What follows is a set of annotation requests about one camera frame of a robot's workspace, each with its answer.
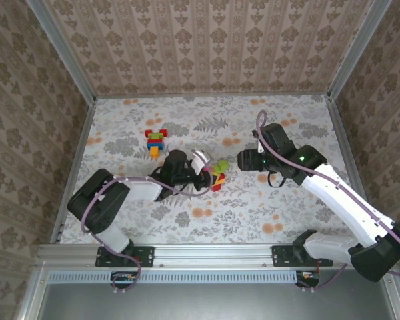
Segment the multicolour lego brick model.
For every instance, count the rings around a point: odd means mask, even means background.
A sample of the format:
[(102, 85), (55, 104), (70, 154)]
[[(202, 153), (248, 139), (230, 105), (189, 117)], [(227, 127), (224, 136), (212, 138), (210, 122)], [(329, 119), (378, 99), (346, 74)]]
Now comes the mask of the multicolour lego brick model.
[(159, 158), (159, 152), (164, 150), (164, 138), (168, 136), (166, 129), (160, 129), (154, 132), (150, 129), (145, 130), (145, 137), (147, 138), (147, 149), (152, 159)]

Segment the black connector board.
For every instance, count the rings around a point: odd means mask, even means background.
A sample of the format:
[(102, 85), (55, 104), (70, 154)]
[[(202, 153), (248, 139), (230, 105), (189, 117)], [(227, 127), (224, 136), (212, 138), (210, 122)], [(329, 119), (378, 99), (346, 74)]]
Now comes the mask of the black connector board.
[(137, 271), (116, 271), (110, 275), (111, 286), (119, 290), (128, 289), (137, 280)]
[(300, 288), (316, 288), (320, 281), (320, 274), (318, 271), (297, 271), (296, 279), (296, 286)]

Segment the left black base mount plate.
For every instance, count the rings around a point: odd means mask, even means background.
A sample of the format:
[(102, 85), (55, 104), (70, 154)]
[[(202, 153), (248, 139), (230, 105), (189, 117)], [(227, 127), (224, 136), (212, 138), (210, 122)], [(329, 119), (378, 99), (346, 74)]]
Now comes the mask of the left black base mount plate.
[[(124, 250), (123, 254), (130, 255), (137, 260), (142, 267), (152, 267), (154, 261), (154, 247), (134, 246)], [(130, 259), (116, 256), (106, 248), (100, 247), (97, 250), (95, 260), (96, 267), (136, 267), (136, 263)]]

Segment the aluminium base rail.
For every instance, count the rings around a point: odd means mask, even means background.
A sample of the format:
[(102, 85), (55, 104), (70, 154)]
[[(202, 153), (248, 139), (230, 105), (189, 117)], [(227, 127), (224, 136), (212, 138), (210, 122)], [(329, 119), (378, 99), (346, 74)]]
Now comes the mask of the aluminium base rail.
[[(272, 244), (158, 245), (153, 244), (154, 270), (314, 270), (316, 267), (275, 267)], [(65, 270), (93, 270), (96, 244), (41, 245), (36, 264)]]

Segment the aluminium table back rail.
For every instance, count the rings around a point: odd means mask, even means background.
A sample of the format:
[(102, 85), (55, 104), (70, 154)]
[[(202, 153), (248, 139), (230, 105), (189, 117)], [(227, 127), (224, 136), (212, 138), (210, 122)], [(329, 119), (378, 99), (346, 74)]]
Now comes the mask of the aluminium table back rail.
[(328, 96), (326, 91), (298, 91), (298, 92), (218, 92), (218, 93), (164, 93), (164, 94), (138, 94), (138, 95), (98, 95), (95, 97), (99, 99), (154, 99), (154, 98), (195, 98), (195, 97), (227, 97), (227, 96), (242, 96), (242, 97), (253, 97), (253, 96), (302, 96), (302, 95), (324, 95)]

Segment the aluminium table side rail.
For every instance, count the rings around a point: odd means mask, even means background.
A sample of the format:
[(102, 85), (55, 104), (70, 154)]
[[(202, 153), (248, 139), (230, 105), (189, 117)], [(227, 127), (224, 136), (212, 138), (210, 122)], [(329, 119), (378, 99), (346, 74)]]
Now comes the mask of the aluminium table side rail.
[(49, 240), (50, 244), (59, 243), (61, 240), (63, 226), (65, 224), (66, 217), (68, 214), (67, 203), (69, 202), (70, 198), (73, 195), (75, 184), (77, 182), (77, 177), (81, 166), (83, 154), (87, 145), (90, 128), (93, 123), (95, 109), (96, 109), (96, 99), (93, 100), (93, 103), (89, 105), (87, 110), (85, 122), (83, 124), (79, 142), (77, 144), (77, 148), (74, 154), (71, 170), (69, 172), (65, 190), (63, 192), (59, 210), (57, 212), (57, 217), (54, 224), (53, 232)]
[(367, 204), (367, 197), (364, 188), (361, 184), (359, 172), (357, 170), (351, 148), (343, 127), (341, 117), (339, 115), (336, 102), (331, 101), (330, 98), (326, 97), (326, 102), (329, 110), (329, 115), (333, 124), (336, 138), (338, 140), (339, 148), (342, 154), (342, 158), (345, 164), (345, 170), (350, 182), (350, 186), (358, 196), (363, 199), (364, 204)]

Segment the red lego brick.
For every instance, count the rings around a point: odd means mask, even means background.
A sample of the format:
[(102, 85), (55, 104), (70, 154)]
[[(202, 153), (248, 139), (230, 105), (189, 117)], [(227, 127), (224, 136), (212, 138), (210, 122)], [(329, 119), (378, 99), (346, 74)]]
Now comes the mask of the red lego brick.
[(222, 184), (225, 182), (225, 174), (220, 173), (219, 177), (213, 176), (213, 184), (211, 186), (211, 190), (213, 192), (217, 192), (221, 190)]

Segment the grey metal panel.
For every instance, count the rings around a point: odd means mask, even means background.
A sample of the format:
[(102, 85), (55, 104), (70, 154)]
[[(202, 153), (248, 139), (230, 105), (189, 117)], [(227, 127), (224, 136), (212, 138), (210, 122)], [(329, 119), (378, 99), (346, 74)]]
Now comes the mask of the grey metal panel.
[(327, 287), (294, 284), (52, 283), (35, 272), (17, 320), (400, 320), (400, 280), (343, 272)]

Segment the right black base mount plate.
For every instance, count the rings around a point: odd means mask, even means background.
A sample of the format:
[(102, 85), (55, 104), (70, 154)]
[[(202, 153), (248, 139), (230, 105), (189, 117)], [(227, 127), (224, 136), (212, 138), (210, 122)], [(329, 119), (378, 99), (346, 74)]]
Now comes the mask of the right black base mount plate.
[(332, 267), (333, 261), (315, 259), (303, 247), (292, 245), (272, 246), (272, 259), (275, 267)]

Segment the floral printed table cover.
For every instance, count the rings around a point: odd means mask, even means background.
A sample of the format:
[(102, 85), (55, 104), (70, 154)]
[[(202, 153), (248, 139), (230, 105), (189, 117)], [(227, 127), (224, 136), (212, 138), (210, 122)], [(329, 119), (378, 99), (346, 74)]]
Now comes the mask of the floral printed table cover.
[(281, 124), (296, 146), (311, 145), (348, 181), (324, 95), (100, 99), (76, 185), (104, 168), (143, 177), (163, 163), (147, 150), (145, 130), (166, 129), (167, 151), (201, 149), (229, 168), (220, 191), (176, 195), (159, 202), (126, 201), (118, 226), (137, 244), (292, 242), (307, 229), (347, 235), (349, 229), (320, 199), (279, 175), (244, 172), (237, 154), (256, 145), (255, 119)]

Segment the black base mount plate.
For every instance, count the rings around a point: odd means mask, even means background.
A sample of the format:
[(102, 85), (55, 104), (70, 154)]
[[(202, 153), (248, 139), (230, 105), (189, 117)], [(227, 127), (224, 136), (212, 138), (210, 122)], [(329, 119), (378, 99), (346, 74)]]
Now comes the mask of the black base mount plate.
[[(124, 250), (123, 254), (130, 255), (137, 260), (142, 267), (152, 267), (154, 261), (154, 247), (134, 246)], [(96, 267), (136, 267), (136, 263), (130, 259), (116, 256), (106, 248), (100, 247), (97, 250), (95, 260)]]
[(292, 245), (272, 246), (272, 259), (275, 267), (332, 267), (333, 261), (315, 259), (303, 247)]

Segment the aluminium frame post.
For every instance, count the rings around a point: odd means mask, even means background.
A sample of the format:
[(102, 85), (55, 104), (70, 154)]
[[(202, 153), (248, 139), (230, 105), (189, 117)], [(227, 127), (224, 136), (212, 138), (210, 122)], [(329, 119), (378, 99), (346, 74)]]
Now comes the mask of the aluminium frame post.
[(330, 101), (336, 100), (356, 64), (362, 56), (367, 44), (377, 30), (392, 0), (373, 0), (370, 9), (362, 20), (362, 24), (351, 43), (346, 56), (327, 91)]
[(89, 80), (78, 62), (68, 40), (66, 40), (56, 18), (52, 15), (44, 0), (27, 0), (28, 5), (42, 26), (48, 39), (54, 46), (64, 66), (68, 70), (74, 83), (82, 94), (88, 106), (95, 104), (96, 94)]

